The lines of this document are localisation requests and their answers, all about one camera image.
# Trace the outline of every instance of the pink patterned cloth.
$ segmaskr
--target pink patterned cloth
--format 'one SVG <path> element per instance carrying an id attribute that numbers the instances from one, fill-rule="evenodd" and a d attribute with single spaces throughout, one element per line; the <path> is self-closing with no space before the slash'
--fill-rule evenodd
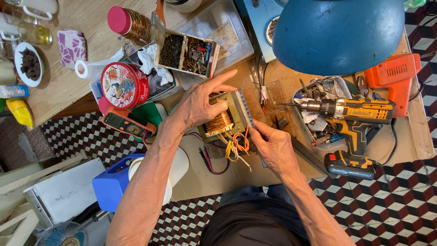
<path id="1" fill-rule="evenodd" d="M 60 63 L 64 67 L 74 70 L 76 61 L 87 60 L 86 40 L 83 33 L 70 29 L 58 31 L 58 43 L 62 56 Z"/>

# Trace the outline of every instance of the peacock illustration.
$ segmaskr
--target peacock illustration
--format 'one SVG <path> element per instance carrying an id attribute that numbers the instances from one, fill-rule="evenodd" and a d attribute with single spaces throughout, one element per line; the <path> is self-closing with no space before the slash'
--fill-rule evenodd
<path id="1" fill-rule="evenodd" d="M 123 96 L 125 91 L 128 92 L 128 91 L 133 90 L 135 87 L 135 83 L 134 83 L 133 79 L 125 79 L 122 81 L 121 84 L 114 83 L 114 84 L 111 84 L 111 86 L 115 86 L 115 88 L 117 89 L 117 93 L 115 95 L 113 95 L 112 97 L 119 99 L 120 97 Z"/>

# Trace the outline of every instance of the blue lamp shade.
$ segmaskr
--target blue lamp shade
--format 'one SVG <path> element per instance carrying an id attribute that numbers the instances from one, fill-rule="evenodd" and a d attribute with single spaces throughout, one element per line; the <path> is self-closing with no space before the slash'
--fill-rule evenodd
<path id="1" fill-rule="evenodd" d="M 403 0 L 289 0 L 273 34 L 273 52 L 298 72 L 340 75 L 387 59 L 402 37 Z"/>

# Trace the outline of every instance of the hand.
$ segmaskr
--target hand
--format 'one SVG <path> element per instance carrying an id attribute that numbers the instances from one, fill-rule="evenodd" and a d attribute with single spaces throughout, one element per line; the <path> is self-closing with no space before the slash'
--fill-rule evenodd
<path id="1" fill-rule="evenodd" d="M 253 142 L 252 152 L 259 154 L 279 179 L 299 174 L 290 134 L 273 129 L 255 119 L 253 121 L 258 130 L 249 127 L 250 142 Z"/>
<path id="2" fill-rule="evenodd" d="M 221 74 L 204 84 L 192 85 L 170 114 L 174 127 L 184 133 L 190 127 L 204 124 L 228 109 L 228 103 L 219 101 L 209 105 L 209 95 L 213 92 L 235 91 L 237 88 L 223 82 L 232 78 L 238 70 Z"/>

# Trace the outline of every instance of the digital multimeter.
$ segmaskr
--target digital multimeter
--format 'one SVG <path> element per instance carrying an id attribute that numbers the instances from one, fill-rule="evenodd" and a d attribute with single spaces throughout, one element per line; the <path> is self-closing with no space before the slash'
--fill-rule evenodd
<path id="1" fill-rule="evenodd" d="M 102 119 L 103 124 L 141 139 L 148 139 L 156 132 L 156 126 L 133 115 L 130 110 L 110 107 Z"/>

